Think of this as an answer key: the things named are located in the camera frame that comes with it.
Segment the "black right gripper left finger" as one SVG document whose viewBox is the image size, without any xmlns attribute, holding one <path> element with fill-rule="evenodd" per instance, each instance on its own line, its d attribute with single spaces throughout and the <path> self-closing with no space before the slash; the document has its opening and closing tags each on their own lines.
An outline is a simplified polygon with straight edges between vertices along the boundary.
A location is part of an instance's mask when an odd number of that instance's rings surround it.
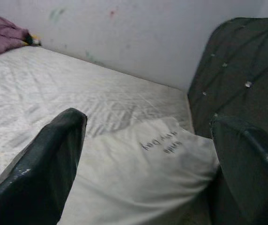
<svg viewBox="0 0 268 225">
<path fill-rule="evenodd" d="M 45 125 L 0 175 L 0 225 L 55 225 L 73 185 L 87 116 L 68 108 Z"/>
</svg>

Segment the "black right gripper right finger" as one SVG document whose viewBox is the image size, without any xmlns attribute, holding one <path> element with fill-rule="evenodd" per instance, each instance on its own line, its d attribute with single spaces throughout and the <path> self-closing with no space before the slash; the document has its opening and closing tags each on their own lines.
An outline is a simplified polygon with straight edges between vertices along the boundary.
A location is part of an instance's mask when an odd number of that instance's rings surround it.
<svg viewBox="0 0 268 225">
<path fill-rule="evenodd" d="M 214 224 L 268 225 L 268 133 L 228 116 L 210 129 L 220 163 Z"/>
</svg>

